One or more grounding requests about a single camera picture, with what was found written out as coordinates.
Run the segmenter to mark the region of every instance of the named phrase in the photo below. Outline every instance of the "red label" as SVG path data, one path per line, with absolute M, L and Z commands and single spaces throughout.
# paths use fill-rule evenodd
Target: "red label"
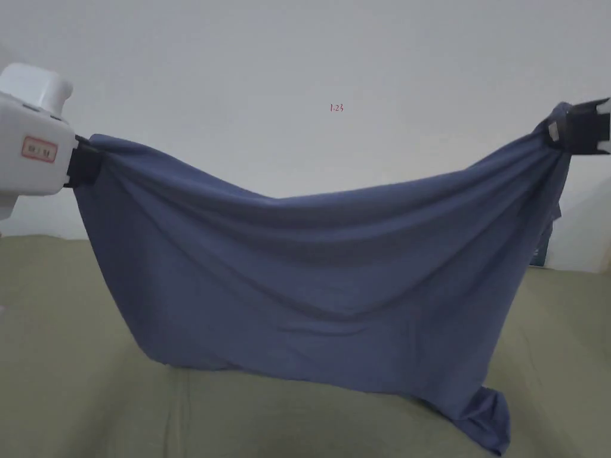
M 35 139 L 34 137 L 26 137 L 26 139 L 23 140 L 21 155 L 24 158 L 52 164 L 55 162 L 55 156 L 57 156 L 57 145 L 51 142 L 45 142 L 44 140 Z

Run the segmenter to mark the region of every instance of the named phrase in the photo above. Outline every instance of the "dark object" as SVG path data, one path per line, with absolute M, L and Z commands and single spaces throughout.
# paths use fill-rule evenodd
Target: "dark object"
M 611 154 L 610 111 L 608 98 L 566 105 L 550 116 L 546 139 L 573 155 Z
M 75 195 L 150 358 L 413 396 L 500 455 L 509 410 L 482 383 L 559 216 L 571 155 L 548 126 L 462 171 L 280 199 L 96 135 L 104 166 Z
M 82 184 L 93 184 L 100 174 L 104 153 L 91 146 L 89 140 L 76 137 L 78 147 L 72 151 L 67 175 L 70 178 L 64 187 L 75 188 Z

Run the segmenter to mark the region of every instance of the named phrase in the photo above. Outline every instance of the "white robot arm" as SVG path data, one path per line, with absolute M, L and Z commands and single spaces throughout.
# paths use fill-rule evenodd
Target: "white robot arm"
M 68 168 L 87 141 L 62 118 L 72 84 L 57 73 L 11 64 L 0 74 L 0 220 L 20 195 L 70 187 Z
M 95 181 L 103 160 L 62 118 L 72 84 L 57 73 L 11 64 L 0 74 L 0 220 L 20 195 L 51 195 Z M 611 153 L 611 99 L 547 119 L 548 145 L 570 154 Z

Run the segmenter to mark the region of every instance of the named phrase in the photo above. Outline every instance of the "white wall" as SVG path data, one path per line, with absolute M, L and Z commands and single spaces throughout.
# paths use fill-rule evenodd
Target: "white wall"
M 561 100 L 611 95 L 609 17 L 607 0 L 21 0 L 0 43 L 74 82 L 79 134 L 284 196 L 458 169 Z M 552 267 L 600 270 L 609 178 L 610 158 L 574 158 Z M 0 230 L 85 236 L 70 191 L 21 198 Z

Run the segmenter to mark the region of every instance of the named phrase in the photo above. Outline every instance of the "blue fabric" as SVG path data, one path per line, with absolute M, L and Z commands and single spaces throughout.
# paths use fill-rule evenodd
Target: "blue fabric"
M 292 198 L 96 135 L 75 194 L 150 358 L 413 396 L 500 455 L 509 411 L 482 383 L 570 162 L 543 129 L 459 172 Z

